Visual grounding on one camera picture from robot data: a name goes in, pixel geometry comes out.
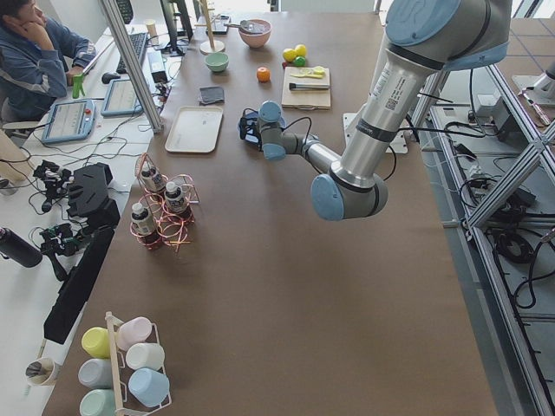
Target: hand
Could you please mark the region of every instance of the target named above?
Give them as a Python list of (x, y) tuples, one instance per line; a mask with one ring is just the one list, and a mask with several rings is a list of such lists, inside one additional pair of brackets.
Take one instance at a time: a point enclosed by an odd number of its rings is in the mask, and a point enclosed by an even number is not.
[(68, 80), (68, 85), (71, 87), (73, 85), (73, 77), (78, 74), (82, 74), (83, 68), (73, 67), (68, 72), (66, 72), (66, 79)]
[(43, 50), (54, 50), (49, 34), (38, 22), (26, 22), (24, 24), (7, 23), (8, 27), (18, 35), (36, 43)]

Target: wooden cutting board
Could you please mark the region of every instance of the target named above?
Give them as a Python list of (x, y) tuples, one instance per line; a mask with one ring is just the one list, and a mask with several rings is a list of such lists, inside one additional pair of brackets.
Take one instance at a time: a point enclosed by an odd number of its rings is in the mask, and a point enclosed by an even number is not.
[[(309, 68), (285, 67), (284, 73), (284, 89), (281, 96), (282, 107), (288, 108), (331, 108), (331, 83), (330, 83), (330, 69), (324, 69), (323, 78), (298, 78), (291, 74), (301, 74), (303, 70)], [(330, 89), (320, 91), (290, 91), (290, 82), (315, 84), (315, 85), (330, 85)]]

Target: computer monitor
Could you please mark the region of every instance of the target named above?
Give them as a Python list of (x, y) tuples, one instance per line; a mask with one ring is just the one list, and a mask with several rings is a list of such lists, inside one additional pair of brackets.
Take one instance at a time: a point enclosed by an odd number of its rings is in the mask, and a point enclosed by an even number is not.
[(188, 43), (193, 37), (193, 27), (191, 26), (191, 20), (189, 19), (189, 13), (187, 12), (187, 6), (185, 5), (185, 0), (160, 0), (160, 6), (162, 8), (162, 14), (164, 15), (164, 20), (166, 21), (167, 33), (170, 36), (170, 42), (162, 50), (162, 52), (169, 53), (171, 56), (183, 56), (185, 54), (183, 46), (178, 45), (178, 30), (177, 30), (177, 16), (179, 16), (181, 21), (181, 27), (184, 30), (184, 35), (187, 37), (187, 41), (182, 39), (182, 42)]

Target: pink bowl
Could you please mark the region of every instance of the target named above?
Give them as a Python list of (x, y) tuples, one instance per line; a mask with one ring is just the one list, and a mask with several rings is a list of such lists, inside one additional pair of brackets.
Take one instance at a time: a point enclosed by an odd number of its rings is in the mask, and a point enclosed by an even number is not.
[(270, 22), (266, 22), (265, 20), (262, 20), (262, 19), (250, 19), (250, 20), (253, 21), (254, 23), (264, 25), (264, 28), (265, 28), (264, 32), (257, 33), (257, 34), (250, 34), (243, 31), (242, 29), (239, 29), (239, 36), (241, 36), (241, 39), (243, 39), (243, 42), (245, 42), (251, 48), (261, 48), (266, 44), (266, 42), (268, 42), (268, 39), (270, 39), (271, 24)]

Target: yellow cup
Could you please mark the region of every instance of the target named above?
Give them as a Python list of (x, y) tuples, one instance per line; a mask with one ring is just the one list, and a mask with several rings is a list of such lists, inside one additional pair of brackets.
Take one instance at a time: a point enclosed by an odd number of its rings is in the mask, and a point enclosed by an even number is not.
[(108, 330), (101, 327), (89, 329), (81, 338), (81, 345), (93, 358), (110, 358)]

